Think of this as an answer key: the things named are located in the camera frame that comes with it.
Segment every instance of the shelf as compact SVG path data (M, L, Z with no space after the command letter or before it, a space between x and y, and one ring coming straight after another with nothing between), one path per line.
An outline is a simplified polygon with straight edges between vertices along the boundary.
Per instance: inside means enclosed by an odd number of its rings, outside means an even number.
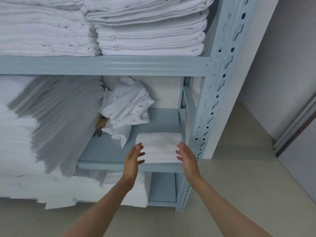
M0 74L206 76L206 56L0 56Z
M153 172L148 205L175 207L176 201L175 174Z
M130 137L123 148L120 140L113 140L107 133L94 136L77 162L80 169L114 170L124 169L125 158L135 145L138 133L174 132L180 133L177 109L148 110L150 122L134 125ZM139 171L183 173L182 163L141 164Z

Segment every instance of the top shelf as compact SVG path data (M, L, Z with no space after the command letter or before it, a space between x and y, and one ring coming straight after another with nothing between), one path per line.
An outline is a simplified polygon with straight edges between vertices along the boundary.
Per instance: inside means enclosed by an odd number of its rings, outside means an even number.
M0 56L0 74L206 76L210 57L101 55Z

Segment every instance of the forearm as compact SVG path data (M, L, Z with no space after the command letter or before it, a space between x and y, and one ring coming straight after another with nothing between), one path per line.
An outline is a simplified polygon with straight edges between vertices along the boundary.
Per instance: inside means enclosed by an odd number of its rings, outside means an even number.
M64 237L102 237L129 189L120 180Z
M204 179L196 180L192 187L203 200L224 237L271 237L221 197Z

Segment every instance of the right hand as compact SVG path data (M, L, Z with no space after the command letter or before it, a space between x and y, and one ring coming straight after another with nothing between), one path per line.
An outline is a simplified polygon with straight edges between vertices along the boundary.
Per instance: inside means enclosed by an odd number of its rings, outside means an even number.
M182 157L177 156L177 159L183 161L184 174L189 184L193 187L197 181L202 179L198 169L197 159L190 148L183 142L178 144L178 148L179 150L176 150L176 153Z

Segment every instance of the bottom shelf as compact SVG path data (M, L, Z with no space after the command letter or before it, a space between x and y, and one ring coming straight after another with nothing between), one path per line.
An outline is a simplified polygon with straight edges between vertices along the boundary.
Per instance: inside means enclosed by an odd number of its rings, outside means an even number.
M176 207L175 173L153 172L148 206Z

